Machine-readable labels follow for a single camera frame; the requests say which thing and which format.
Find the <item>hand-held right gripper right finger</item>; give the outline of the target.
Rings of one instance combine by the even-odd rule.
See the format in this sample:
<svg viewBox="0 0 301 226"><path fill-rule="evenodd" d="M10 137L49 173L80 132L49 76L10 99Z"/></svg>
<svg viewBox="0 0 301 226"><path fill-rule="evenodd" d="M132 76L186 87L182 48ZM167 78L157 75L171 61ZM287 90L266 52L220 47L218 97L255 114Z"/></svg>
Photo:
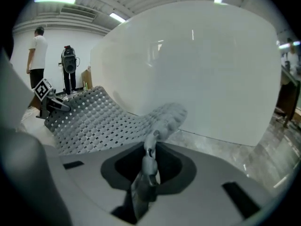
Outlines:
<svg viewBox="0 0 301 226"><path fill-rule="evenodd" d="M270 201L270 193L227 161L159 143L161 183L148 226L236 226Z"/></svg>

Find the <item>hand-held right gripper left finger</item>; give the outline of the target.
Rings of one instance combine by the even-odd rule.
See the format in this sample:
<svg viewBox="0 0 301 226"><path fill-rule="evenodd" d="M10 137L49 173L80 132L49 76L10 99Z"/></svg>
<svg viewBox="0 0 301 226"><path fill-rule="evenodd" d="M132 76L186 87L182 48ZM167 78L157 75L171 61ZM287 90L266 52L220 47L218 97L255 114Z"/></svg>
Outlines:
<svg viewBox="0 0 301 226"><path fill-rule="evenodd" d="M131 143L59 158L68 175L92 202L110 215L136 224L131 190L141 170L143 155L143 143Z"/></svg>

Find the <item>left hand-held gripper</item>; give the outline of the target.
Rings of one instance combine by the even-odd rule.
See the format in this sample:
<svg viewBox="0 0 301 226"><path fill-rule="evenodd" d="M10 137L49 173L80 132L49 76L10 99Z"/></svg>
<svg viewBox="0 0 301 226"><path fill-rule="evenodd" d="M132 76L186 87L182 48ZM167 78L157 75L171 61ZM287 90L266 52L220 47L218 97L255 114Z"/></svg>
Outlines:
<svg viewBox="0 0 301 226"><path fill-rule="evenodd" d="M47 79L42 79L34 88L34 94L40 101L40 115L37 118L46 119L51 108L63 112L69 112L70 107L64 104L64 100L56 96L56 89L54 89Z"/></svg>

